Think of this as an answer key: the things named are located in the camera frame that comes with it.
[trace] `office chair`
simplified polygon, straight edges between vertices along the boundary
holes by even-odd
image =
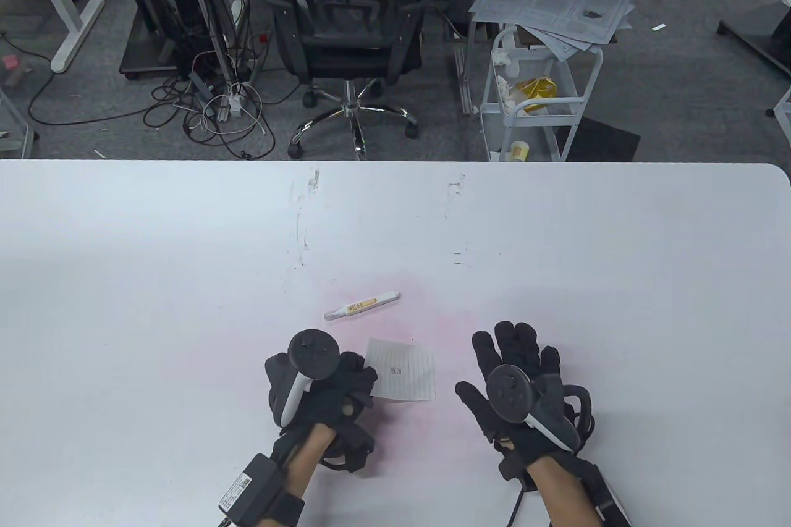
[[[395,84],[399,76],[421,67],[421,29],[426,6],[433,0],[264,0],[274,15],[274,29],[283,65],[309,84],[303,104],[316,97],[336,106],[305,121],[291,136],[288,154],[302,157],[302,137],[323,121],[343,115],[349,120],[354,153],[365,160],[365,138],[359,113],[379,112],[407,121],[406,135],[416,138],[418,120],[401,107],[365,104],[381,92],[381,80]],[[342,97],[314,86],[314,78],[345,80]],[[354,80],[367,78],[357,90]]]

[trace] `forearm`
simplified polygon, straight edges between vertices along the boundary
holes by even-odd
[[[528,473],[543,499],[553,527],[601,527],[599,513],[579,479],[557,464],[541,457],[528,465]]]
[[[316,471],[324,452],[335,436],[336,432],[327,426],[317,424],[313,427],[308,440],[286,465],[285,489],[289,494],[297,496],[297,498],[302,498],[305,495],[313,472]],[[264,519],[258,524],[258,527],[280,527],[280,524],[272,519]]]

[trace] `pen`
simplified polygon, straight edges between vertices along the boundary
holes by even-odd
[[[385,292],[384,295],[374,296],[372,298],[366,298],[365,300],[353,302],[350,305],[343,306],[336,311],[331,311],[330,313],[324,314],[325,321],[332,321],[334,319],[339,319],[341,317],[349,317],[350,315],[356,315],[357,313],[362,313],[369,309],[373,309],[379,305],[385,305],[388,302],[393,302],[401,298],[400,292]]]

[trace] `yellow bag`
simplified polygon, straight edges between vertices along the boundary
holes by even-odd
[[[554,83],[549,76],[541,76],[526,82],[514,84],[514,89],[519,90],[525,98],[556,98],[557,97],[557,84]],[[523,111],[525,113],[541,109],[543,104],[529,104]]]

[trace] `small paper note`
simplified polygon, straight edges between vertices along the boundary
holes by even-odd
[[[418,344],[368,340],[365,366],[378,375],[371,395],[398,401],[428,401],[434,394],[434,358]]]

